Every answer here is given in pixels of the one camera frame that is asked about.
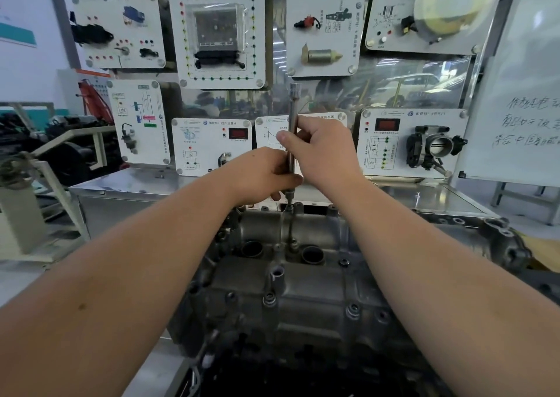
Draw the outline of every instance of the right arm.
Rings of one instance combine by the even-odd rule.
[[[560,395],[560,309],[367,181],[338,121],[300,116],[298,126],[303,140],[287,132],[278,140],[347,219],[391,308],[446,384],[460,396]]]

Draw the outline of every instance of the left arm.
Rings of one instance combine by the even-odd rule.
[[[230,161],[84,245],[0,309],[0,395],[120,396],[235,206],[301,184],[286,153]]]

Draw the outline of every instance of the whiteboard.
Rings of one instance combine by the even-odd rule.
[[[513,1],[466,138],[466,177],[560,186],[560,0]]]

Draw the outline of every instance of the engine block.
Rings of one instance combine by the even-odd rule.
[[[304,211],[299,203],[290,213],[230,213],[169,323],[186,357],[233,351],[259,363],[364,371],[382,355],[429,370],[346,220],[333,206]],[[513,273],[531,258],[505,219],[419,215]]]

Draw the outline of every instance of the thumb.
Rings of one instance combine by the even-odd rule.
[[[286,148],[287,151],[291,152],[294,157],[298,160],[307,151],[309,143],[304,142],[298,138],[294,133],[281,130],[276,134],[276,139]]]
[[[297,188],[304,182],[304,178],[299,174],[279,174],[274,182],[275,190]]]

